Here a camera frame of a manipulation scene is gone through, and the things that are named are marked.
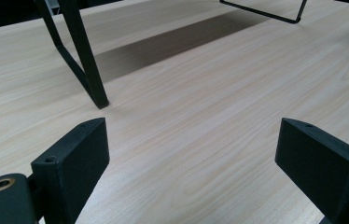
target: wood grain surface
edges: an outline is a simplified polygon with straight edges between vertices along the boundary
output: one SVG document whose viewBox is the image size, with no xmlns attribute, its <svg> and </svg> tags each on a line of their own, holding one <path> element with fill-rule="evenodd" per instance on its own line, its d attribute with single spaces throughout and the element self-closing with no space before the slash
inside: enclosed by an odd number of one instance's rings
<svg viewBox="0 0 349 224">
<path fill-rule="evenodd" d="M 299 2 L 244 1 L 287 17 Z M 41 20 L 0 28 L 0 175 L 30 175 L 73 127 L 105 117 L 111 162 L 77 223 L 318 223 L 273 159 L 283 117 L 349 143 L 349 4 L 310 0 L 297 25 L 216 0 L 82 16 L 111 103 L 102 110 Z"/>
</svg>

